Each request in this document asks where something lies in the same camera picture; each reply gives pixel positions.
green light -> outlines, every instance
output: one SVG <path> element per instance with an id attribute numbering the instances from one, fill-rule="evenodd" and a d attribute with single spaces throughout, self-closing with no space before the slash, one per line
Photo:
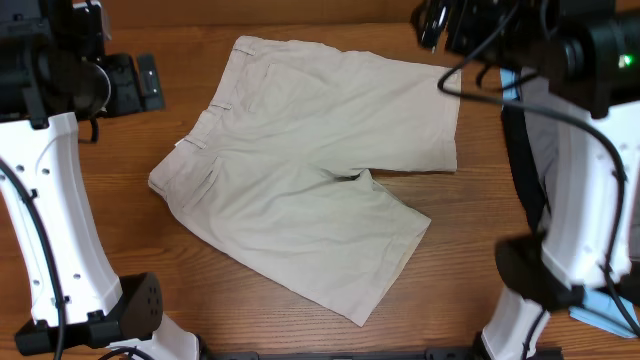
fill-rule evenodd
<path id="1" fill-rule="evenodd" d="M 635 62 L 635 58 L 632 55 L 625 55 L 624 56 L 624 64 L 627 66 L 631 66 L 631 64 L 633 64 Z"/>

light blue cloth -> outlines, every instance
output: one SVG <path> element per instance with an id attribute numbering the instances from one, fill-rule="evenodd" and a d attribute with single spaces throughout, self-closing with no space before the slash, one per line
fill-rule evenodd
<path id="1" fill-rule="evenodd" d="M 512 71 L 500 69 L 500 78 L 504 87 L 513 83 L 516 80 L 516 75 Z M 513 100 L 518 97 L 518 91 L 515 88 L 505 90 L 503 97 Z M 633 304 L 623 298 L 620 300 L 633 319 L 638 322 Z M 595 290 L 587 290 L 583 305 L 587 310 L 576 307 L 569 309 L 569 314 L 572 318 L 621 337 L 635 337 L 627 321 L 609 295 Z"/>

wood grain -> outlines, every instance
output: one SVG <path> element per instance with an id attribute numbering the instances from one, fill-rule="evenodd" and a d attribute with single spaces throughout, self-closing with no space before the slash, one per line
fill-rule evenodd
<path id="1" fill-rule="evenodd" d="M 422 0 L 103 0 L 114 29 L 193 25 L 407 23 Z M 619 10 L 638 0 L 617 0 Z"/>
<path id="2" fill-rule="evenodd" d="M 118 30 L 110 52 L 151 52 L 167 109 L 101 121 L 101 140 L 81 145 L 83 175 L 104 250 L 120 275 L 155 272 L 166 312 L 216 351 L 418 350 L 470 344 L 490 319 L 502 289 L 493 259 L 498 239 L 527 231 L 511 180 L 500 109 L 463 102 L 456 174 L 376 178 L 431 217 L 407 267 L 364 327 L 254 273 L 200 241 L 147 186 L 147 177 L 213 97 L 237 37 L 318 41 L 404 61 L 451 66 L 457 60 L 416 46 L 406 24 L 234 26 Z M 464 73 L 472 89 L 473 65 Z M 489 86 L 497 86 L 491 72 Z M 88 136 L 86 124 L 81 135 Z M 29 318 L 25 267 L 10 221 L 0 216 L 0 358 L 19 358 L 13 333 Z M 542 345 L 567 359 L 640 359 L 640 343 L 555 316 Z M 95 359 L 84 347 L 67 359 Z M 35 357 L 48 359 L 50 356 Z"/>

waistband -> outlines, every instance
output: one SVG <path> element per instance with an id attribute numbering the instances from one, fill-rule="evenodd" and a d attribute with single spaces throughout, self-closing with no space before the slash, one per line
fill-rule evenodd
<path id="1" fill-rule="evenodd" d="M 149 187 L 167 200 L 165 187 L 182 169 L 191 155 L 207 147 L 207 137 L 225 112 L 233 108 L 231 97 L 247 57 L 254 56 L 252 45 L 261 39 L 242 36 L 236 40 L 229 61 L 222 73 L 222 79 L 209 107 L 200 114 L 195 126 L 180 140 L 175 148 L 151 171 Z"/>

shorts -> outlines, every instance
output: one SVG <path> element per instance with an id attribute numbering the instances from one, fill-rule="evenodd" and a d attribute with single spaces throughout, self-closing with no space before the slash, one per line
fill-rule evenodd
<path id="1" fill-rule="evenodd" d="M 149 185 L 202 240 L 362 326 L 430 223 L 368 169 L 456 170 L 446 70 L 243 36 Z"/>

